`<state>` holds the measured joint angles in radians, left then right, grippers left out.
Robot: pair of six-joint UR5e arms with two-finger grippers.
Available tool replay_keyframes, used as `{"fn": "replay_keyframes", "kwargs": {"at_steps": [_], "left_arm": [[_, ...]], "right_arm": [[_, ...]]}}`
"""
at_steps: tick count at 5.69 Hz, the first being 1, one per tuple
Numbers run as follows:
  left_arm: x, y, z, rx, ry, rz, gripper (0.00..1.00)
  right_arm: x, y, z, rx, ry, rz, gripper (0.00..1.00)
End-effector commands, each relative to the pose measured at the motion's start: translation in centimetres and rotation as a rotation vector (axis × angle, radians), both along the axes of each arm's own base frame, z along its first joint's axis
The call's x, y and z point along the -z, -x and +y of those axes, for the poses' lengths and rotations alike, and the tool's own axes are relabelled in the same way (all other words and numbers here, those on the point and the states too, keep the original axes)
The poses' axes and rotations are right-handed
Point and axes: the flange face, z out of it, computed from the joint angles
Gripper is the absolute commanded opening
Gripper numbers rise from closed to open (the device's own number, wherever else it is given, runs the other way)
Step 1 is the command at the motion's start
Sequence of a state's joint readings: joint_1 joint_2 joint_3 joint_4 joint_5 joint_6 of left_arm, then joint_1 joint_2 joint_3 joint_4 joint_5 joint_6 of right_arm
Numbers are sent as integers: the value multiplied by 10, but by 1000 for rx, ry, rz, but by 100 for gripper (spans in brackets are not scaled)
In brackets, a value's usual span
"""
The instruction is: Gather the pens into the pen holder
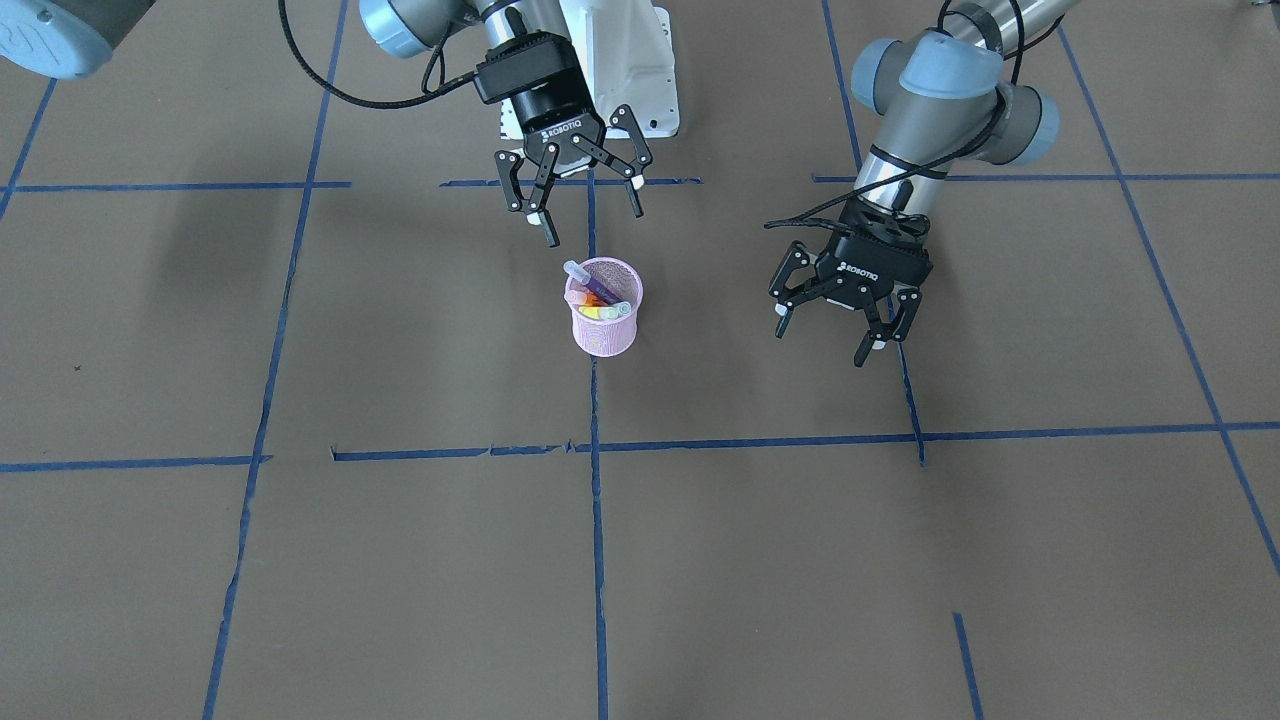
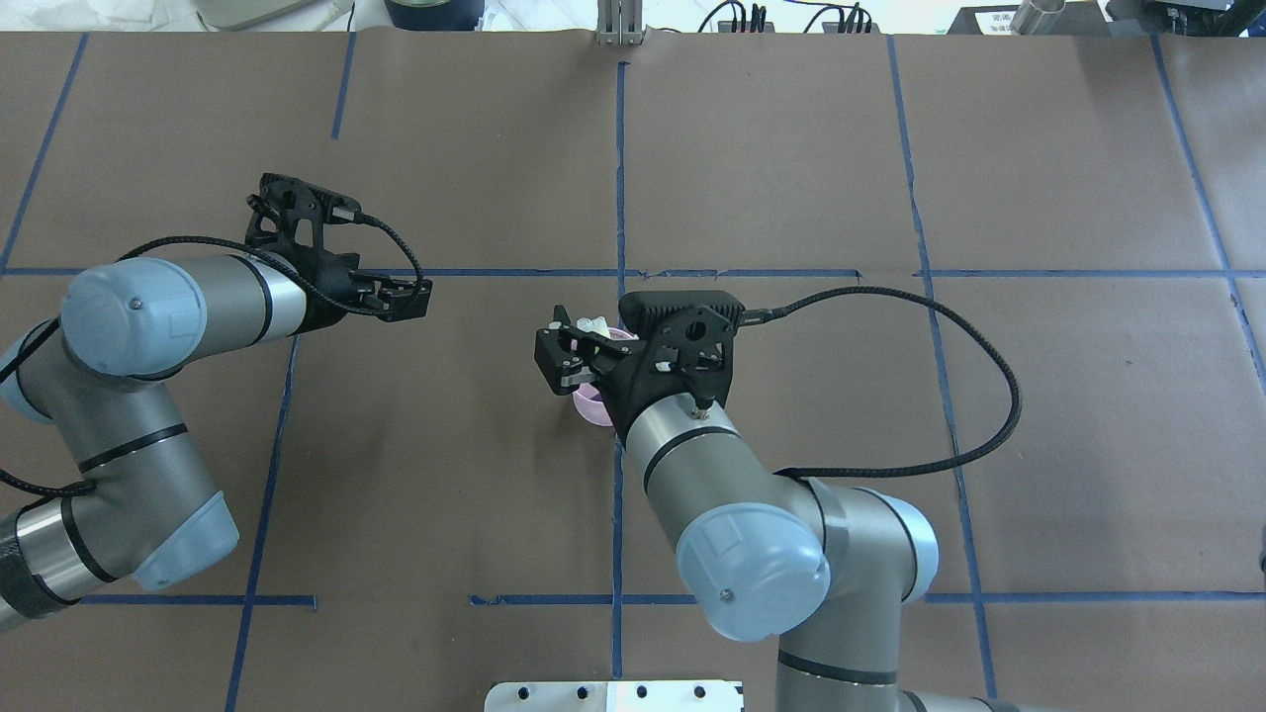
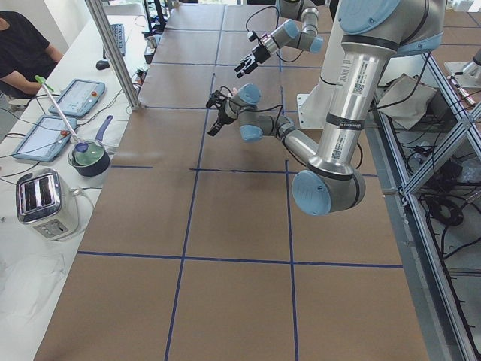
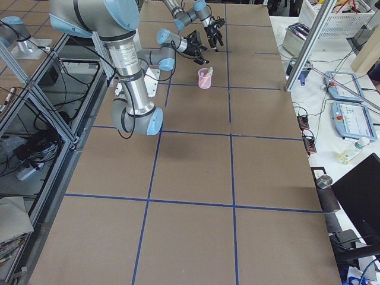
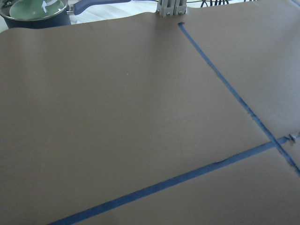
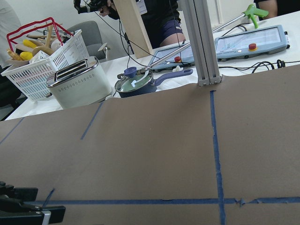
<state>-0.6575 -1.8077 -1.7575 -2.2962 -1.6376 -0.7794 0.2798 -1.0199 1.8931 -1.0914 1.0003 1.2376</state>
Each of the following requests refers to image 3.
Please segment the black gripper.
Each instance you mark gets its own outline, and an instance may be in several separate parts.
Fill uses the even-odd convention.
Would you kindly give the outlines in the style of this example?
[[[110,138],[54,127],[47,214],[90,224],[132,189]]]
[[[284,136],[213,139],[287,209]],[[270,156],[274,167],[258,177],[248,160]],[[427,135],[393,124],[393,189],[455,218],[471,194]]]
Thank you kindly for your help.
[[[252,50],[251,54],[245,56],[240,64],[234,69],[237,78],[241,78],[246,74],[252,73],[258,64],[263,64],[271,57],[269,49],[262,43],[258,43]]]
[[[237,105],[229,99],[218,101],[216,108],[218,110],[218,117],[217,121],[207,132],[209,136],[217,135],[224,125],[230,125],[237,119]]]

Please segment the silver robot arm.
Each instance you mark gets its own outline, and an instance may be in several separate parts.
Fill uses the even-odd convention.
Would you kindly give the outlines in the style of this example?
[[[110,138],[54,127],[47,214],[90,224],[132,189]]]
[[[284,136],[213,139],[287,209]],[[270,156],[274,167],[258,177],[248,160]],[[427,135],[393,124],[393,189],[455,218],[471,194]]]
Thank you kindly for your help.
[[[392,57],[428,53],[443,34],[443,1],[341,1],[335,22],[344,55],[319,141],[306,136],[282,115],[258,108],[259,88],[251,83],[237,92],[213,92],[208,108],[218,111],[209,135],[238,123],[244,141],[274,136],[306,165],[297,173],[292,195],[306,214],[319,216],[355,207],[365,181],[351,164],[366,116],[386,64]]]
[[[319,10],[313,1],[276,1],[271,8],[276,8],[277,20],[286,20],[272,32],[258,36],[250,30],[246,21],[245,27],[250,42],[256,46],[245,56],[234,69],[237,78],[254,71],[283,47],[291,47],[310,53],[318,53],[322,49],[323,38],[318,36]]]

